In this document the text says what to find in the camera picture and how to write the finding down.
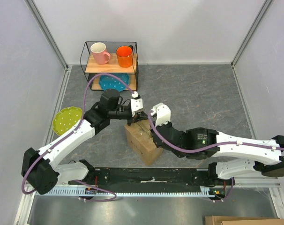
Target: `mug handle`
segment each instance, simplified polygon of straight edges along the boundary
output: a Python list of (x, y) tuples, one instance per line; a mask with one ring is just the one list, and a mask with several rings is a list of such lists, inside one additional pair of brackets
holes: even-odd
[(104, 52), (104, 54), (105, 54), (105, 55), (107, 55), (107, 56), (109, 57), (109, 59), (105, 61), (105, 64), (106, 64), (108, 61), (110, 61), (110, 59), (111, 59), (111, 55), (110, 55), (108, 52)]

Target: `blue plate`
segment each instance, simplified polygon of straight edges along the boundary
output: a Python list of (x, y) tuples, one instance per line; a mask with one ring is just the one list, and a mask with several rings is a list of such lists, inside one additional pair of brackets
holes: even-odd
[[(129, 84), (128, 74), (114, 74), (114, 75), (120, 78), (127, 85)], [(110, 76), (101, 76), (99, 78), (99, 85), (102, 88), (102, 90), (116, 89), (117, 91), (120, 92), (125, 89), (125, 86), (121, 82)]]

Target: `shelf board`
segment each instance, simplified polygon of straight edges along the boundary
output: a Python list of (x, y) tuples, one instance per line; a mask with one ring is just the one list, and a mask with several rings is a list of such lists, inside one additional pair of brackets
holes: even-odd
[[(99, 85), (99, 78), (97, 77), (95, 78), (95, 80), (93, 81), (92, 90), (102, 90), (102, 88)], [(129, 87), (132, 90), (137, 90), (137, 84), (136, 84), (136, 75), (135, 74), (129, 74)]]
[[(134, 68), (136, 69), (137, 65), (137, 54), (134, 54)], [(99, 74), (99, 73), (126, 73), (126, 74), (134, 74), (134, 68), (132, 66), (123, 68), (119, 66), (117, 55), (116, 53), (111, 53), (111, 59), (108, 63), (104, 65), (99, 65), (96, 63), (96, 61), (93, 58), (93, 55), (90, 54), (88, 59), (88, 64), (86, 68), (87, 74)]]

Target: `mug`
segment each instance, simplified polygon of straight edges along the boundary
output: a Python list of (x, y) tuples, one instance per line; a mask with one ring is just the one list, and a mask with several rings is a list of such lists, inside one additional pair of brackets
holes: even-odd
[(116, 51), (117, 60), (121, 67), (130, 67), (133, 64), (133, 46), (121, 46)]
[(106, 64), (111, 58), (111, 55), (106, 50), (105, 44), (102, 43), (102, 42), (94, 43), (91, 46), (90, 50), (92, 52), (92, 55), (93, 55), (95, 61), (99, 65)]

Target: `gray floor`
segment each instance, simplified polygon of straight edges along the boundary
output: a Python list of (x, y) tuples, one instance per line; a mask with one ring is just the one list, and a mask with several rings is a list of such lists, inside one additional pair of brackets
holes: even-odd
[(225, 202), (200, 198), (145, 197), (82, 202), (36, 196), (30, 225), (202, 225), (205, 216), (277, 217), (268, 189), (234, 189)]
[[(164, 102), (172, 112), (173, 126), (179, 130), (205, 127), (226, 134), (250, 138), (250, 131), (237, 85), (230, 65), (140, 65), (138, 92), (145, 110)], [(87, 81), (80, 66), (73, 66), (62, 108), (82, 106)], [(89, 91), (86, 108), (99, 100), (102, 91)], [(130, 93), (121, 95), (130, 98)], [(86, 159), (94, 166), (145, 167), (127, 145), (125, 121), (113, 120), (109, 127), (84, 142), (62, 163)], [(203, 167), (212, 161), (230, 158), (200, 160), (177, 158), (163, 151), (151, 167)]]
[[(229, 65), (145, 65), (139, 66), (139, 93), (145, 109), (159, 102), (172, 111), (177, 129), (205, 127), (250, 138), (237, 85)], [(73, 66), (62, 108), (82, 106), (87, 82), (79, 66)], [(86, 107), (99, 100), (101, 91), (89, 91)], [(122, 96), (130, 97), (129, 92)], [(112, 121), (100, 134), (75, 149), (62, 163), (86, 159), (94, 166), (144, 167), (127, 146), (124, 121)], [(204, 161), (177, 158), (168, 151), (153, 167), (203, 167)], [(201, 225), (204, 216), (276, 217), (268, 189), (234, 188), (224, 203), (199, 198), (124, 198), (114, 202), (84, 203), (74, 197), (35, 196), (31, 225), (148, 224)]]

